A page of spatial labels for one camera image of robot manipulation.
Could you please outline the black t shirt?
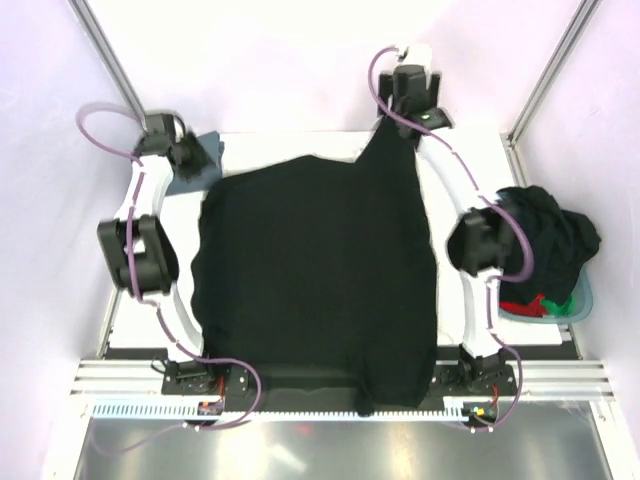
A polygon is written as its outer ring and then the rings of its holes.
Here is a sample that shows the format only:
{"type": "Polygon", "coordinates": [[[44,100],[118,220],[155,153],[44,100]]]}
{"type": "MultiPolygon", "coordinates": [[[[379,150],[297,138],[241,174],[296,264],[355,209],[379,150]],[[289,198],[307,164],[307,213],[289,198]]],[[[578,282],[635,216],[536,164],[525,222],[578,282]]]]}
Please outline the black t shirt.
{"type": "Polygon", "coordinates": [[[437,262],[413,144],[391,119],[351,163],[302,156],[218,181],[191,308],[204,351],[339,369],[358,411],[415,408],[437,358],[437,262]]]}

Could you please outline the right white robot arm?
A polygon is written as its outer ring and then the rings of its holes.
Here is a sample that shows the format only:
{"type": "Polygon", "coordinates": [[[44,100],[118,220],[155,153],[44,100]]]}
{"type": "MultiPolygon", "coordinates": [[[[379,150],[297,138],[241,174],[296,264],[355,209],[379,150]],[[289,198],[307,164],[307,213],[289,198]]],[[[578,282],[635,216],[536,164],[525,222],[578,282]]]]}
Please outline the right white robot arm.
{"type": "Polygon", "coordinates": [[[453,121],[438,106],[441,76],[425,67],[399,64],[379,75],[381,115],[391,111],[400,135],[410,140],[417,156],[426,161],[448,194],[457,223],[447,239],[448,259],[461,278],[465,325],[459,347],[458,381],[467,392],[483,392],[504,365],[501,346],[494,338],[492,314],[498,306],[497,277],[514,241],[514,233],[501,217],[506,204],[485,203],[470,170],[443,135],[453,121]]]}

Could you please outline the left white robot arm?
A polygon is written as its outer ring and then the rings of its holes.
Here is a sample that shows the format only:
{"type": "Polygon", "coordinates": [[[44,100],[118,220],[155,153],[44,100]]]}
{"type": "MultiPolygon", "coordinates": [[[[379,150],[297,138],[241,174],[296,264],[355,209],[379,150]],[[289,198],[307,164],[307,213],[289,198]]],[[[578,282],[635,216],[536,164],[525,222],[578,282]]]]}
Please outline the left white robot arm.
{"type": "Polygon", "coordinates": [[[170,359],[194,360],[184,379],[198,393],[215,389],[220,371],[198,359],[201,329],[190,319],[178,290],[179,260],[160,216],[166,195],[202,192],[220,177],[223,151],[218,135],[209,145],[174,113],[147,115],[131,154],[132,179],[125,198],[114,218],[97,227],[114,286],[154,312],[168,340],[170,359]]]}

